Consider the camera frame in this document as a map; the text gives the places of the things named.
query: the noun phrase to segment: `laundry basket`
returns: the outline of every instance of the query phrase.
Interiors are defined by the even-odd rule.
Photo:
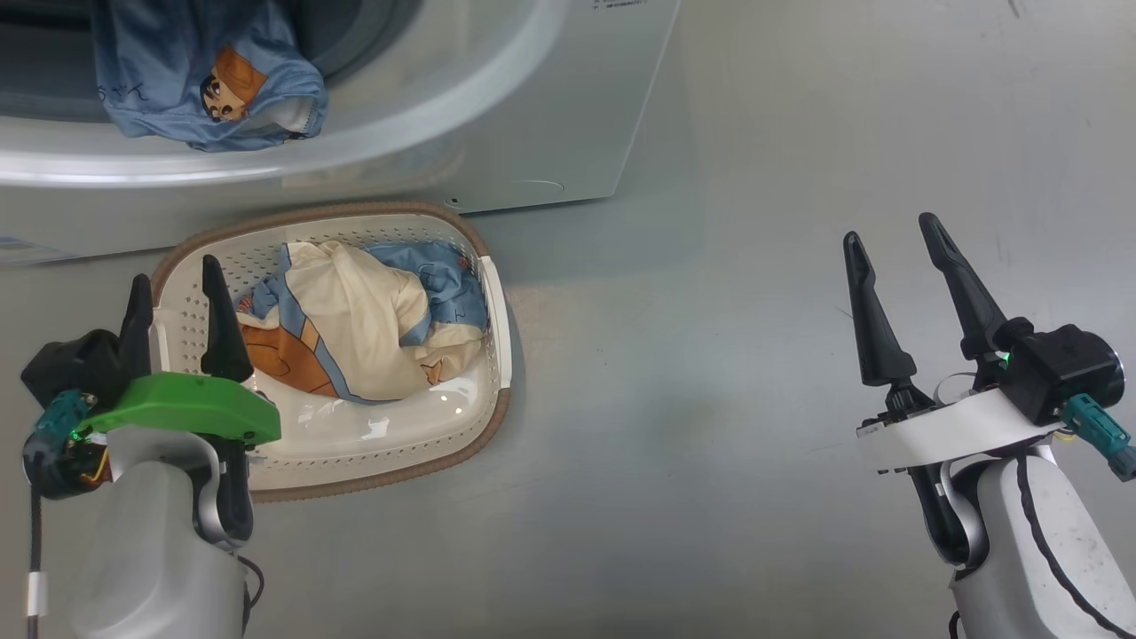
[[[457,379],[374,406],[310,395],[260,372],[245,385],[279,409],[281,440],[249,453],[257,501],[286,501],[376,488],[459,464],[485,447],[504,418],[512,349],[504,293],[485,243],[465,221],[421,202],[352,204],[256,218],[178,246],[153,276],[153,340],[164,371],[201,374],[209,326],[201,258],[220,262],[233,297],[276,272],[286,242],[443,241],[466,256],[485,292],[490,329]]]

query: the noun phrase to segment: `white cable label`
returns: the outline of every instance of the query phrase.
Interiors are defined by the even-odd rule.
[[[48,573],[27,573],[27,616],[48,614]]]

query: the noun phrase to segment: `washing machine drum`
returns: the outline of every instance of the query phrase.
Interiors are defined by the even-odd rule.
[[[327,86],[377,58],[421,0],[287,0],[300,51]],[[108,122],[94,77],[89,0],[0,0],[0,116]]]

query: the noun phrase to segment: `blue cloth with cartoon print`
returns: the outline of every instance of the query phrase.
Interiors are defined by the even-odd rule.
[[[276,0],[91,0],[99,94],[128,138],[252,151],[319,134],[327,90]]]

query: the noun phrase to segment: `black cable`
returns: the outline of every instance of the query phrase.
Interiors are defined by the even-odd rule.
[[[42,463],[43,454],[36,453],[32,459],[32,470],[28,475],[30,481],[27,482],[32,487],[30,495],[32,506],[32,549],[31,561],[28,562],[28,575],[40,572],[43,559],[43,508],[39,488],[40,466]],[[28,586],[31,586],[31,582],[32,578],[28,576]],[[36,592],[28,592],[28,604],[31,604],[31,598],[37,595]],[[27,639],[36,639],[40,636],[40,615],[32,614],[31,606],[28,606],[27,612]]]
[[[946,631],[951,633],[951,639],[959,639],[959,620],[960,619],[961,619],[961,615],[959,615],[959,611],[954,611],[954,614],[951,615],[951,621],[946,622]]]
[[[1093,621],[1097,625],[1112,632],[1121,639],[1136,639],[1136,634],[1128,632],[1124,628],[1112,623],[1101,614],[1100,611],[1093,607],[1088,603],[1088,599],[1077,590],[1072,581],[1069,580],[1069,575],[1061,570],[1061,565],[1058,564],[1058,558],[1053,555],[1053,550],[1050,548],[1049,541],[1045,540],[1045,533],[1042,532],[1042,524],[1037,520],[1037,508],[1034,506],[1034,493],[1029,489],[1029,473],[1026,470],[1026,449],[1021,448],[1018,450],[1018,490],[1021,491],[1021,509],[1026,513],[1026,521],[1029,522],[1029,531],[1034,536],[1034,542],[1037,543],[1037,549],[1045,557],[1045,563],[1050,565],[1050,572],[1053,573],[1053,578],[1058,580],[1061,588],[1064,588],[1066,592],[1072,597],[1072,601],[1077,604],[1077,607],[1085,612],[1088,616],[1093,617]]]
[[[257,601],[260,600],[260,596],[265,592],[265,573],[261,572],[260,566],[253,564],[251,559],[248,559],[240,555],[236,556],[236,559],[242,564],[249,566],[249,570],[251,570],[257,575],[257,579],[260,580],[260,587],[257,588],[257,594],[253,595],[252,600],[249,601],[249,607],[251,608],[252,606],[257,605]]]

